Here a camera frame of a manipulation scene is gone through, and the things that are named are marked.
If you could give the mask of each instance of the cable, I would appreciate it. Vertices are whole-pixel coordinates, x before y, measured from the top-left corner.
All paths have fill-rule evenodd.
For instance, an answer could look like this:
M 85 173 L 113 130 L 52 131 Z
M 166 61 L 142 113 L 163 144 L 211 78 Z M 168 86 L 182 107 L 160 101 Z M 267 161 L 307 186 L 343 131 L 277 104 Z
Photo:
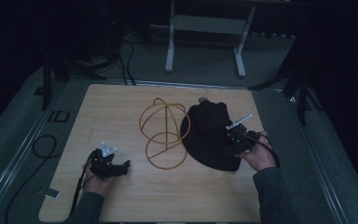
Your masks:
M 132 86 L 136 86 L 135 79 L 132 77 L 131 72 L 130 72 L 130 61 L 131 61 L 131 58 L 132 58 L 132 55 L 133 55 L 133 52 L 134 52 L 134 47 L 133 47 L 133 44 L 130 43 L 129 41 L 124 40 L 124 39 L 122 41 L 131 46 L 131 53 L 130 53 L 129 59 L 127 60 L 127 65 L 124 65 L 123 58 L 121 57 L 121 55 L 118 55 L 118 60 L 120 61 L 120 64 L 121 64 L 121 72 L 122 72 L 123 80 L 124 80 L 124 83 L 126 85 L 128 85 L 127 79 L 126 79 L 126 72 L 127 72 L 127 75 L 130 78 Z
M 53 140 L 53 147 L 51 148 L 51 151 L 49 152 L 49 154 L 47 156 L 44 156 L 44 155 L 40 155 L 39 153 L 36 152 L 36 149 L 35 149 L 35 145 L 36 143 L 42 139 L 42 138 L 50 138 Z M 53 155 L 55 149 L 57 147 L 57 139 L 53 136 L 53 135 L 50 135 L 50 134 L 46 134 L 46 135 L 41 135 L 39 137 L 37 137 L 34 142 L 32 143 L 32 150 L 33 150 L 33 153 L 36 155 L 36 157 L 38 158 L 42 158 L 44 159 L 42 163 L 39 164 L 39 166 L 34 170 L 34 172 L 24 181 L 24 183 L 22 183 L 22 185 L 19 187 L 19 189 L 16 191 L 16 193 L 14 194 L 14 196 L 10 199 L 10 202 L 8 203 L 7 205 L 7 209 L 5 211 L 5 223 L 7 224 L 8 223 L 8 213 L 10 211 L 10 207 L 11 205 L 14 203 L 14 200 L 17 198 L 17 196 L 19 196 L 21 190 L 25 187 L 25 185 L 34 177 L 34 175 L 43 167 L 43 165 L 45 165 L 45 163 L 49 160 L 49 159 L 52 159 L 52 158 L 57 158 L 57 157 L 60 157 L 62 153 L 59 153 L 59 154 L 56 154 L 56 155 Z

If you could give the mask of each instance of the gray carpet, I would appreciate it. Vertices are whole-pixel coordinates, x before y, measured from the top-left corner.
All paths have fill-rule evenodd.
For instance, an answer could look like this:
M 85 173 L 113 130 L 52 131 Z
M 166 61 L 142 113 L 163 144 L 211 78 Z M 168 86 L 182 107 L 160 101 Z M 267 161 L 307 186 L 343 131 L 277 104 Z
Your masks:
M 138 85 L 156 84 L 151 83 L 153 81 L 163 82 L 164 85 L 181 83 L 246 88 L 273 77 L 293 43 L 293 39 L 282 37 L 267 39 L 264 36 L 250 36 L 242 54 L 248 76 L 239 78 L 232 49 L 200 47 L 183 39 L 177 41 L 173 72 L 165 73 L 167 43 L 163 39 L 163 36 L 159 36 L 150 43 L 131 39 L 135 51 L 130 69 Z M 131 54 L 130 45 L 124 44 L 121 51 L 126 61 Z M 24 139 L 34 139 L 27 138 L 31 129 L 38 130 L 39 136 L 56 136 L 58 144 L 54 154 L 63 151 L 88 85 L 97 82 L 123 84 L 121 69 L 117 65 L 102 69 L 99 73 L 109 79 L 95 81 L 73 72 L 69 83 L 54 82 L 56 100 L 45 112 L 40 111 L 41 97 L 33 95 L 35 88 L 41 85 L 40 70 L 28 78 L 0 118 L 0 174 Z M 270 88 L 281 89 L 283 85 L 284 81 Z M 254 97 L 263 126 L 280 156 L 283 175 L 304 223 L 358 223 L 358 177 L 325 113 L 310 104 L 311 110 L 306 112 L 308 124 L 303 127 L 296 118 L 296 103 L 278 91 L 257 91 Z M 53 110 L 70 112 L 68 121 L 48 122 Z M 42 125 L 34 127 L 38 121 Z M 52 143 L 47 138 L 41 139 L 36 148 L 40 154 L 47 155 Z M 27 147 L 27 151 L 29 153 L 16 178 L 7 193 L 3 192 L 0 223 L 4 223 L 10 199 L 43 161 L 34 155 L 30 147 Z M 20 192 L 11 206 L 9 223 L 40 223 L 37 214 L 58 161 L 59 158 L 48 160 Z

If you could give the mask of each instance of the wooden table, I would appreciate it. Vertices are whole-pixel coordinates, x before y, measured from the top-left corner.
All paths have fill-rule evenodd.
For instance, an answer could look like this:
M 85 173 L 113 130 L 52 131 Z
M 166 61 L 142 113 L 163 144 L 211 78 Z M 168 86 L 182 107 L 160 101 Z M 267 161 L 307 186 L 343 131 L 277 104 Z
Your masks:
M 247 162 L 242 161 L 237 172 L 223 172 L 206 167 L 188 155 L 179 167 L 161 170 L 146 158 L 147 139 L 139 129 L 139 119 L 155 98 L 167 104 L 181 104 L 188 110 L 198 104 L 201 96 L 211 102 L 226 103 L 231 120 L 253 113 L 244 125 L 249 130 L 263 130 L 253 96 L 248 91 L 91 85 L 50 185 L 60 195 L 46 197 L 39 218 L 51 222 L 68 217 L 82 165 L 91 151 L 105 142 L 117 147 L 114 164 L 131 160 L 131 167 L 127 175 L 117 179 L 105 200 L 101 221 L 259 221 L 259 203 L 252 179 L 255 171 Z M 146 125 L 150 127 L 146 130 L 150 134 L 163 131 L 165 122 L 162 115 L 158 116 Z M 178 112 L 175 116 L 180 125 L 185 115 Z M 155 162 L 173 164 L 185 153 L 183 145 L 179 145 L 158 156 Z

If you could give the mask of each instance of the table leg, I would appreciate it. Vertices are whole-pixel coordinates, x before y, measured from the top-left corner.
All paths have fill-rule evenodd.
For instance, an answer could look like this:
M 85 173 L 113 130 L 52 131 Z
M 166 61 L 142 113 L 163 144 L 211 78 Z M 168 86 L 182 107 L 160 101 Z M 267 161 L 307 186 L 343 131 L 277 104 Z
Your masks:
M 255 14 L 255 7 L 251 7 L 251 10 L 249 12 L 248 18 L 247 18 L 245 24 L 243 25 L 243 32 L 241 34 L 240 44 L 236 48 L 234 48 L 234 57 L 235 57 L 235 62 L 237 64 L 238 76 L 239 77 L 245 77 L 246 76 L 245 67 L 243 65 L 243 60 L 242 60 L 241 53 L 242 53 L 243 45 L 245 44 L 246 37 L 247 37 L 247 35 L 249 33 L 249 28 L 251 26 L 254 14 Z
M 167 53 L 167 62 L 165 63 L 165 71 L 171 72 L 173 68 L 173 54 L 175 50 L 175 45 L 173 42 L 173 35 L 174 35 L 174 17 L 175 17 L 175 1 L 171 1 L 171 19 L 170 19 L 170 44 L 168 46 L 168 53 Z

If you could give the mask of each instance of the metal frame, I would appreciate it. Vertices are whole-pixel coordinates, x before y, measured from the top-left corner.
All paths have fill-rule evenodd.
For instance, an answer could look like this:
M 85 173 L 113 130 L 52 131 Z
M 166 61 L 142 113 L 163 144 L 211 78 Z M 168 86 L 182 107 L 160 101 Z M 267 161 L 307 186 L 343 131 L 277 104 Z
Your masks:
M 253 16 L 255 14 L 255 6 L 252 6 L 246 20 L 232 20 L 220 18 L 207 18 L 187 15 L 175 14 L 175 1 L 171 1 L 171 18 L 170 18 L 170 44 L 168 46 L 167 61 L 165 63 L 165 71 L 173 70 L 173 54 L 174 54 L 174 31 L 188 30 L 200 31 L 230 35 L 241 35 L 239 45 L 234 48 L 234 57 L 238 69 L 238 76 L 245 77 L 245 67 L 241 56 L 243 45 L 249 32 Z

